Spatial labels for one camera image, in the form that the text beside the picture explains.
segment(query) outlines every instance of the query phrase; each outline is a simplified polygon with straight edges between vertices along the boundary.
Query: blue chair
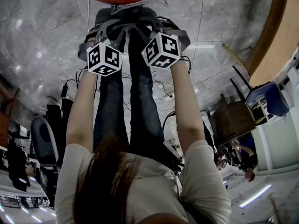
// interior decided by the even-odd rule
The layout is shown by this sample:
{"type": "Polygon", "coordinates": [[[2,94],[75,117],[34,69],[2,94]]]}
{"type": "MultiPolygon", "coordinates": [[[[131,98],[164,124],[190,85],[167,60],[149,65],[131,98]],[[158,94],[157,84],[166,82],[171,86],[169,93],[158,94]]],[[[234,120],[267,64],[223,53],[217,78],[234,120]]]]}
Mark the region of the blue chair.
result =
{"type": "Polygon", "coordinates": [[[249,94],[245,99],[234,81],[230,79],[235,89],[237,90],[240,99],[244,101],[246,105],[254,103],[257,98],[265,97],[267,100],[267,111],[269,114],[283,117],[290,111],[289,105],[287,104],[276,82],[271,81],[255,88],[251,88],[251,86],[247,83],[238,69],[235,66],[233,66],[233,68],[249,88],[249,94]]]}

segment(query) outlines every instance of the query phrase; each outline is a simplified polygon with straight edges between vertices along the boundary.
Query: t-shirt sleeve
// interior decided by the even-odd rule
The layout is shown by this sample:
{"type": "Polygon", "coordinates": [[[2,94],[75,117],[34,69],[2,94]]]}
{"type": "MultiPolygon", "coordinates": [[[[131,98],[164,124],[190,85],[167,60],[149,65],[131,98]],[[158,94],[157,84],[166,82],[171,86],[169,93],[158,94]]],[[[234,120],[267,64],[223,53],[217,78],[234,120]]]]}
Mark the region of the t-shirt sleeve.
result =
{"type": "Polygon", "coordinates": [[[231,202],[214,163],[213,149],[205,140],[196,141],[187,149],[181,179],[183,203],[191,204],[213,223],[229,223],[231,202]]]}
{"type": "Polygon", "coordinates": [[[64,161],[59,173],[55,195],[55,212],[58,224],[74,223],[72,204],[76,193],[78,175],[91,160],[89,151],[79,144],[66,146],[64,161]]]}

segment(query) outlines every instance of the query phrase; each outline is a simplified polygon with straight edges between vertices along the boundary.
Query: white t-shirt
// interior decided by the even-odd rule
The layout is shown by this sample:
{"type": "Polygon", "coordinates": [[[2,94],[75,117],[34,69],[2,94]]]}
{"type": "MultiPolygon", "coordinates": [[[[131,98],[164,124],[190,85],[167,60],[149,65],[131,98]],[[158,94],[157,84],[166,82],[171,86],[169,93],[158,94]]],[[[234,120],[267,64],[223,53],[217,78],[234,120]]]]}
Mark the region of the white t-shirt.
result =
{"type": "MultiPolygon", "coordinates": [[[[227,224],[231,203],[222,178],[213,161],[213,150],[205,140],[194,142],[185,154],[185,167],[180,178],[181,191],[174,173],[163,164],[140,157],[141,164],[132,183],[127,200],[127,217],[135,223],[156,213],[173,214],[187,222],[196,223],[181,203],[189,203],[216,224],[227,224]]],[[[55,198],[57,223],[74,223],[72,204],[79,172],[91,160],[89,151],[81,145],[66,147],[59,174],[55,198]]],[[[128,160],[135,154],[127,153],[128,160]]]]}

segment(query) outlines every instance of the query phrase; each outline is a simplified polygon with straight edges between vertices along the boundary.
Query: wooden furniture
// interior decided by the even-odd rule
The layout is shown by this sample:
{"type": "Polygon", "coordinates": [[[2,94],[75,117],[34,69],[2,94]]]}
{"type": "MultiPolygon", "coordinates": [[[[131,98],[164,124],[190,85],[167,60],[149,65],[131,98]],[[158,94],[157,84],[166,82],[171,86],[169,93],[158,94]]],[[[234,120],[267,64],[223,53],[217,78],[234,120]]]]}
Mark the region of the wooden furniture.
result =
{"type": "Polygon", "coordinates": [[[15,102],[15,96],[0,84],[0,146],[6,147],[10,116],[15,102]]]}
{"type": "Polygon", "coordinates": [[[209,118],[216,146],[225,144],[255,129],[255,122],[243,101],[227,104],[222,97],[220,105],[209,118]]]}
{"type": "Polygon", "coordinates": [[[223,48],[249,73],[251,86],[274,81],[299,45],[299,0],[272,0],[253,54],[245,64],[228,46],[223,48]]]}

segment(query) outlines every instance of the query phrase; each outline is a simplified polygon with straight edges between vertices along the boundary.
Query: woman's left arm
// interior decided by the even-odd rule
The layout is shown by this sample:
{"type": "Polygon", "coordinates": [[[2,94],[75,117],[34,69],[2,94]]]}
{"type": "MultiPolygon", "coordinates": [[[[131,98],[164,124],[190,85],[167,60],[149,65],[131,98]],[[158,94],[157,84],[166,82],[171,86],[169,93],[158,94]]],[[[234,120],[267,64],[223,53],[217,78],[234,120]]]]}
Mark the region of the woman's left arm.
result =
{"type": "Polygon", "coordinates": [[[90,153],[93,151],[93,99],[96,80],[96,74],[83,71],[66,130],[66,145],[79,144],[90,153]]]}

